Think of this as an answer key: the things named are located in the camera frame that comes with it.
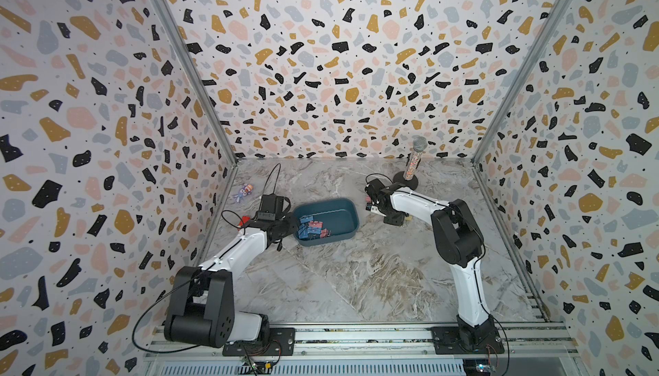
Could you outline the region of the teal plastic storage box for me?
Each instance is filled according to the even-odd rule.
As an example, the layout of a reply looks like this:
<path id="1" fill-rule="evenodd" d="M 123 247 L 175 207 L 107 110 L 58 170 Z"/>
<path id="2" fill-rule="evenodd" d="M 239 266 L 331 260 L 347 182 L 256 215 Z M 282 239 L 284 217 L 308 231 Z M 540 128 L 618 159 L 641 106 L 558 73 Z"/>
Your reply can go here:
<path id="1" fill-rule="evenodd" d="M 298 223 L 293 236 L 303 247 L 350 240 L 360 228 L 355 204 L 345 198 L 301 204 L 294 209 L 293 219 Z"/>

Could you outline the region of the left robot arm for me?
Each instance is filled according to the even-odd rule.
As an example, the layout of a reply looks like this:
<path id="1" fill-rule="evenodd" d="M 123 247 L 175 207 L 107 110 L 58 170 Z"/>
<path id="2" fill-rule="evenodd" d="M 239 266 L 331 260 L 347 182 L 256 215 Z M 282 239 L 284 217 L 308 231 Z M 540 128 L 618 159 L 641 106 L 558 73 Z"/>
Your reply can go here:
<path id="1" fill-rule="evenodd" d="M 266 343 L 268 317 L 239 312 L 235 308 L 234 282 L 254 259 L 275 246 L 282 249 L 284 238 L 298 230 L 287 197 L 264 192 L 253 218 L 236 227 L 237 235 L 215 256 L 200 266 L 185 266 L 174 278 L 173 288 L 149 306 L 131 333 L 132 344 L 142 352 L 158 355 L 158 350 L 140 345 L 137 328 L 159 303 L 167 301 L 164 321 L 166 340 L 197 347 L 222 348 L 227 343 Z"/>

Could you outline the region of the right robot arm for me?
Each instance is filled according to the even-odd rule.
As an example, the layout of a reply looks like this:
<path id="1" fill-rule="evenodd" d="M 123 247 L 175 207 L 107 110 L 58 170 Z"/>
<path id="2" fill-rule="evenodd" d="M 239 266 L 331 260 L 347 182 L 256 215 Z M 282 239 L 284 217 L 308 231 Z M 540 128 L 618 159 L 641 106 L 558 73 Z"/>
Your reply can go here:
<path id="1" fill-rule="evenodd" d="M 486 252 L 485 240 L 469 206 L 461 199 L 432 199 L 401 183 L 389 186 L 379 179 L 367 182 L 369 211 L 378 213 L 384 222 L 401 226 L 413 216 L 432 227 L 439 257 L 451 268 L 458 296 L 458 345 L 468 353 L 501 354 L 506 344 L 497 329 L 485 301 L 481 262 Z"/>

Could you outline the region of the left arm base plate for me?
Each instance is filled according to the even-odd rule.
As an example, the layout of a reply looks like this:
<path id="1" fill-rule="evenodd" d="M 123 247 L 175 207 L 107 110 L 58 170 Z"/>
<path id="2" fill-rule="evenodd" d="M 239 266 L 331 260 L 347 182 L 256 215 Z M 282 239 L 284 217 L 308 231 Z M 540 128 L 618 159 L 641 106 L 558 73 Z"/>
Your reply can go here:
<path id="1" fill-rule="evenodd" d="M 239 341 L 223 347 L 224 357 L 292 356 L 296 329 L 294 327 L 274 327 L 262 332 L 254 341 Z"/>

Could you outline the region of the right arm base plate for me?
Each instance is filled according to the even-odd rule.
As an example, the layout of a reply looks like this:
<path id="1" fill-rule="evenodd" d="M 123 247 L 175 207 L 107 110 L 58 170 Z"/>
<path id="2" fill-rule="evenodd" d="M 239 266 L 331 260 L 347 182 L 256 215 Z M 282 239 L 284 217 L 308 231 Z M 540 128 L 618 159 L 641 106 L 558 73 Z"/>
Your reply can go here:
<path id="1" fill-rule="evenodd" d="M 436 355 L 485 355 L 506 352 L 495 328 L 471 329 L 469 326 L 435 326 L 431 342 Z"/>

